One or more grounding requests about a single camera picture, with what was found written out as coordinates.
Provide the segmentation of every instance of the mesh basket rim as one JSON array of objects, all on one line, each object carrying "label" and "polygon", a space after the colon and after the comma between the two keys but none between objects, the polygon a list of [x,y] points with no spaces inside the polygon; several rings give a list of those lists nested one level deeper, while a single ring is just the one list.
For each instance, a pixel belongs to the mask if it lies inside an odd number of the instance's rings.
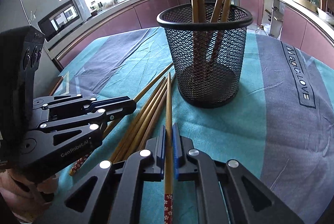
[{"label": "mesh basket rim", "polygon": [[[215,2],[206,2],[206,5],[215,5]],[[231,5],[231,8],[238,9],[242,12],[244,12],[247,17],[242,20],[238,21],[229,21],[229,22],[216,22],[216,23],[179,23],[179,22],[170,22],[163,20],[163,17],[169,13],[170,11],[189,7],[191,6],[191,3],[182,4],[178,6],[174,6],[172,8],[169,8],[157,16],[157,22],[159,25],[166,29],[172,29],[172,30],[179,30],[179,31],[224,31],[224,30],[233,30],[233,29],[240,29],[249,26],[253,23],[253,16],[252,14],[239,6]]]}]

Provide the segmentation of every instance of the microwave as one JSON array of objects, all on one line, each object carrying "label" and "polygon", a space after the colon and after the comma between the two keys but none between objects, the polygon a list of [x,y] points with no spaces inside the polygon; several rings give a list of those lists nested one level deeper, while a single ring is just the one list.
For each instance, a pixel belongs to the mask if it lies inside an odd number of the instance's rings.
[{"label": "microwave", "polygon": [[49,50],[66,34],[91,17],[85,0],[61,0],[59,4],[37,23],[41,32],[45,34],[44,46]]}]

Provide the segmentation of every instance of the bottle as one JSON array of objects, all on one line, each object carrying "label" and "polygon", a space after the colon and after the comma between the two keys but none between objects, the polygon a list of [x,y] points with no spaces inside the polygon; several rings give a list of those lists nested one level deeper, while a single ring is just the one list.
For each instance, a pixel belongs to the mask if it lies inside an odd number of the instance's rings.
[{"label": "bottle", "polygon": [[92,1],[91,2],[91,10],[94,11],[95,9],[96,10],[98,9],[97,3],[96,3],[96,1]]},{"label": "bottle", "polygon": [[268,34],[264,31],[264,26],[263,26],[263,25],[261,25],[260,28],[258,28],[258,29],[255,31],[255,34],[260,34],[260,35],[268,36]]}]

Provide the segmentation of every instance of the red floral chopstick tip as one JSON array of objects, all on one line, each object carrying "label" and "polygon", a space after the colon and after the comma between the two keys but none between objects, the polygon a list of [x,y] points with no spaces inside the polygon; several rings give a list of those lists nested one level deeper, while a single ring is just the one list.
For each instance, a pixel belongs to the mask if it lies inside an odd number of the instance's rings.
[{"label": "red floral chopstick tip", "polygon": [[71,168],[69,175],[73,176],[80,169],[80,167],[84,164],[84,162],[88,159],[88,157],[91,154],[92,152],[90,152],[89,154],[86,154],[84,157],[81,157],[78,161],[76,161],[74,166]]},{"label": "red floral chopstick tip", "polygon": [[173,216],[173,195],[165,194],[164,224],[172,224]]}]

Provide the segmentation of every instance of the pink cabinet door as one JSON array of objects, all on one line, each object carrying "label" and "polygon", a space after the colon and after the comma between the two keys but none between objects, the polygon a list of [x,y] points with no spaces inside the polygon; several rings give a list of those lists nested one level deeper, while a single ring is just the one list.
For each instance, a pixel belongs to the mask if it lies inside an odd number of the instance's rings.
[{"label": "pink cabinet door", "polygon": [[262,24],[264,0],[258,0],[258,25]]},{"label": "pink cabinet door", "polygon": [[177,0],[148,0],[135,6],[142,29],[159,26],[157,15],[178,4]]},{"label": "pink cabinet door", "polygon": [[334,69],[334,48],[325,37],[309,22],[306,23],[305,35],[300,48],[303,52],[322,61]]},{"label": "pink cabinet door", "polygon": [[239,0],[239,6],[241,8],[248,10],[253,16],[253,23],[258,24],[259,0]]},{"label": "pink cabinet door", "polygon": [[307,20],[288,6],[284,9],[281,41],[295,48],[302,46]]},{"label": "pink cabinet door", "polygon": [[67,66],[86,46],[88,46],[95,39],[103,36],[113,35],[117,33],[124,33],[141,29],[135,9],[131,8],[124,13],[102,25],[90,35],[85,37],[82,41],[75,45],[61,60],[63,67]]}]

